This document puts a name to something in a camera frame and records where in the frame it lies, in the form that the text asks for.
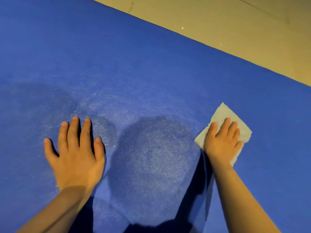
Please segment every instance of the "blue surface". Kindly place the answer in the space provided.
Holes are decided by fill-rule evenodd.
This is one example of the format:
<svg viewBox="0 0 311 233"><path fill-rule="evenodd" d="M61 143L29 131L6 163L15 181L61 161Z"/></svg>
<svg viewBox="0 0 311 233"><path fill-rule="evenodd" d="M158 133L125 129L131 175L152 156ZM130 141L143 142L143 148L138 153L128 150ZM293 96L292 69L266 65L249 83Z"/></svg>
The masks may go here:
<svg viewBox="0 0 311 233"><path fill-rule="evenodd" d="M173 219L199 161L193 139L223 101L253 131L236 171L282 232L309 231L310 87L92 0L1 3L2 232L56 195L42 140L72 115L107 146L94 230ZM206 229L226 232L215 193Z"/></svg>

